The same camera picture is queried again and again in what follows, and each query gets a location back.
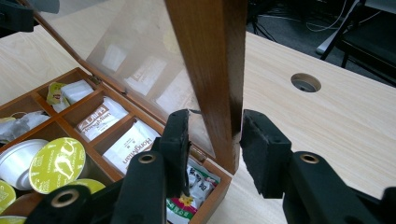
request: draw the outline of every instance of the round hole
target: round hole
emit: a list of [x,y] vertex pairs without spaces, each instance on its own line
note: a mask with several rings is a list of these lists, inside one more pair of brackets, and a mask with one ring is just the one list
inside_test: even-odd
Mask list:
[[358,218],[356,218],[356,217],[351,217],[351,216],[345,217],[345,218],[344,218],[344,221],[345,221],[347,224],[363,224],[363,222],[362,222],[360,219],[358,219]]
[[311,75],[297,73],[291,77],[291,83],[300,91],[317,92],[321,88],[319,80]]
[[61,208],[65,207],[76,201],[79,193],[75,189],[67,189],[58,193],[51,201],[53,207]]
[[140,163],[151,163],[155,161],[155,156],[151,154],[142,155],[139,157]]
[[300,156],[300,159],[305,162],[312,163],[312,164],[319,162],[319,159],[316,156],[310,155],[310,154],[303,154]]

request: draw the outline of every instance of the wooden box lid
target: wooden box lid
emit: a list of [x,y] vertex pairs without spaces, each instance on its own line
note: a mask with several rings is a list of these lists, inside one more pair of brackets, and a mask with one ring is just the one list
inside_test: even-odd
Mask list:
[[247,1],[22,3],[82,66],[160,123],[182,108],[201,111],[193,143],[236,172]]

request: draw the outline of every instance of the table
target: table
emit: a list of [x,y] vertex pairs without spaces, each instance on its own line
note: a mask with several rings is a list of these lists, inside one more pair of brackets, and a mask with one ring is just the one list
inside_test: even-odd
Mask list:
[[[324,157],[349,186],[377,198],[396,186],[396,89],[252,34],[246,46],[244,108],[268,116],[293,151]],[[40,26],[0,39],[0,55],[0,104],[78,66]],[[296,89],[297,73],[321,89]],[[209,223],[286,223],[281,200],[258,195],[240,160]]]

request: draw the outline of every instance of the chair leg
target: chair leg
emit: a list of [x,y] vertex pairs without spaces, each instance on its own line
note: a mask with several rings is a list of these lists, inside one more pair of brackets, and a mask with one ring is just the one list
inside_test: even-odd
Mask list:
[[349,57],[349,54],[348,54],[348,53],[345,53],[345,54],[344,54],[343,63],[341,63],[341,67],[346,68],[348,57]]

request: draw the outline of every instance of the white cup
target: white cup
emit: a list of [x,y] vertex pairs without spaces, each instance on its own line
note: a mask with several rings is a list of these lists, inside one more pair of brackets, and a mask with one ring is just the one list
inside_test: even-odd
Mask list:
[[47,143],[43,139],[31,139],[4,151],[0,155],[0,178],[15,189],[32,189],[29,181],[30,163]]

